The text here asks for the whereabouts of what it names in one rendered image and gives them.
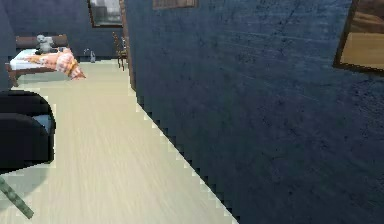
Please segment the brown wooden door frame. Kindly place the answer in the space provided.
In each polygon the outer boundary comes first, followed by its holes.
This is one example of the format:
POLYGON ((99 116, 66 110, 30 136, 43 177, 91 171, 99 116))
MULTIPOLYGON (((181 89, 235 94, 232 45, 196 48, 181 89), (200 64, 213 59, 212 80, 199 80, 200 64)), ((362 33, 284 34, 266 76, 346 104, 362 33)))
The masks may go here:
POLYGON ((134 74, 133 64, 132 64, 132 56, 131 56, 131 48, 130 48, 129 29, 128 29, 128 23, 127 23, 127 17, 126 17, 125 0, 119 0, 119 5, 120 5, 120 12, 121 12, 123 35, 124 35, 124 40, 126 43, 125 45, 126 45, 126 52, 127 52, 127 59, 128 59, 130 85, 131 85, 131 88, 134 91, 136 91, 136 80, 135 80, 135 74, 134 74))

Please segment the brown wooden chair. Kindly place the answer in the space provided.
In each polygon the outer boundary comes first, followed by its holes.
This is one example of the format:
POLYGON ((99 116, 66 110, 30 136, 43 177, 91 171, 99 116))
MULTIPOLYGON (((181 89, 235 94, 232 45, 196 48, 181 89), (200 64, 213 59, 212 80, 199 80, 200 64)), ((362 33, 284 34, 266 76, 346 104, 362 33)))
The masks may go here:
POLYGON ((118 66, 125 70, 125 63, 128 61, 126 41, 123 36, 119 37, 115 32, 112 33, 118 66))

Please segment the grey teddy bear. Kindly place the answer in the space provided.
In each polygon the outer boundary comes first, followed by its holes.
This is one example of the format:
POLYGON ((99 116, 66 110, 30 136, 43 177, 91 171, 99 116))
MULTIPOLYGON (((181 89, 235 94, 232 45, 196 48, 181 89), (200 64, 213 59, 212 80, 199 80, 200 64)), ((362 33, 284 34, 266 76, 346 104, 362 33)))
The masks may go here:
POLYGON ((36 46, 36 55, 46 54, 46 53, 57 53, 58 50, 53 47, 53 39, 51 37, 45 37, 40 34, 36 37, 38 42, 36 46))

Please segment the brown framed landscape picture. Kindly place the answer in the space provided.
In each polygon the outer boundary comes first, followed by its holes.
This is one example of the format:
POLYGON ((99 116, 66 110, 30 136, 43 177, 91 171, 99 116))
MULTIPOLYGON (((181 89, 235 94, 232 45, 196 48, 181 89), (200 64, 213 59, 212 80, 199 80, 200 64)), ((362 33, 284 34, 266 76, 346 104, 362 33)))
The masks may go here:
POLYGON ((384 0, 352 0, 333 67, 384 77, 384 0))

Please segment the brown framed wall picture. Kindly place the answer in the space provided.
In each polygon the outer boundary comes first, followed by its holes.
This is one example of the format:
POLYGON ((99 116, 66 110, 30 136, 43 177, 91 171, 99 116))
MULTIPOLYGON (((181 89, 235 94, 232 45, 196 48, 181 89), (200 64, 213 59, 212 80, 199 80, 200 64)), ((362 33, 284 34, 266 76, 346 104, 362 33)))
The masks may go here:
POLYGON ((197 7, 199 0, 153 0, 153 9, 175 9, 197 7))

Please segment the brown wooden bed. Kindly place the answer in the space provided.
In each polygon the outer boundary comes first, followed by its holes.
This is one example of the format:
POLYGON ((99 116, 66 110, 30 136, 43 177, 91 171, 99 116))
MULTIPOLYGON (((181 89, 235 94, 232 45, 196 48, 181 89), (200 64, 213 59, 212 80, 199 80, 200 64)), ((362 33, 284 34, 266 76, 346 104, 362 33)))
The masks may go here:
MULTIPOLYGON (((9 79, 14 87, 19 86, 18 78, 21 75, 55 72, 55 70, 53 69, 49 69, 43 67, 42 65, 33 64, 24 60, 25 56, 35 54, 36 46, 38 44, 36 37, 37 36, 16 37, 16 49, 19 51, 19 53, 15 57, 13 57, 8 63, 5 64, 9 79)), ((66 34, 46 37, 51 37, 53 39, 53 47, 56 48, 58 51, 62 51, 64 48, 69 48, 68 38, 66 34)))

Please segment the orange patterned blanket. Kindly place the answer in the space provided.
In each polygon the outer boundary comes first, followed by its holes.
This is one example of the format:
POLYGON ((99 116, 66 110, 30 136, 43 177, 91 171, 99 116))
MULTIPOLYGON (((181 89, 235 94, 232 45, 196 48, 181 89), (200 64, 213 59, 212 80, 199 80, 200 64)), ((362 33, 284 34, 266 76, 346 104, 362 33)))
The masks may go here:
POLYGON ((64 48, 56 53, 44 53, 41 55, 28 55, 24 60, 39 64, 43 67, 66 74, 71 80, 85 78, 78 61, 69 48, 64 48))

